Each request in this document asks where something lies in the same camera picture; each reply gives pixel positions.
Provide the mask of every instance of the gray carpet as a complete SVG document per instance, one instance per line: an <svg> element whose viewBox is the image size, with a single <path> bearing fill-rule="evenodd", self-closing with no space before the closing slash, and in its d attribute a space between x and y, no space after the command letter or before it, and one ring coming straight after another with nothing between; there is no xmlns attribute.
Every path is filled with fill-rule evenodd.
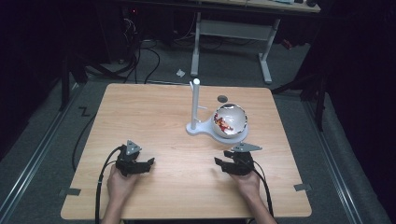
<svg viewBox="0 0 396 224"><path fill-rule="evenodd" d="M309 46L286 50L282 46L274 45L268 58L274 82L268 86L263 83L257 55L240 50L233 53L230 50L232 48L233 45L225 46L224 49L203 49L201 51L199 78L203 85L274 89L293 80L309 50ZM171 48L158 44L153 50L160 55L161 62L149 82L188 83L191 80L189 73L192 46L174 45ZM156 63L157 57L154 53L149 50L141 50L140 62L136 69L139 83L142 83ZM118 69L120 65L114 63L107 67ZM185 71L186 76L176 76L178 69ZM15 204L15 209L12 208L14 210L8 223L93 223L93 221L63 220L60 217L60 212L64 197L59 196L59 193L61 189L69 187L73 178L72 152L78 136L97 111L106 85L111 82L116 81L105 77L90 76L90 81L85 86L73 91L75 101L70 105L58 131L53 135L50 145L48 145L47 154L30 184L21 199ZM134 82L134 74L132 74L128 83ZM296 93L298 92L287 91L276 95L275 99L302 180L312 187L307 195L313 213L310 217L278 218L277 221L278 223L351 223L323 155L322 143L318 138L316 127L312 124L312 118L306 111L306 104L300 101ZM60 85L57 85L48 100L33 114L18 142L1 161L1 202L6 200L24 167L45 136L46 130L59 115L60 94ZM81 107L87 108L85 113L89 114L89 117L81 116ZM337 161L339 170L357 205L361 221L356 223L390 223L350 149L342 127L332 110L329 97L326 99L323 125L324 133L322 134L332 150L334 159ZM78 144L76 163L78 163L90 128L91 125Z"/></svg>

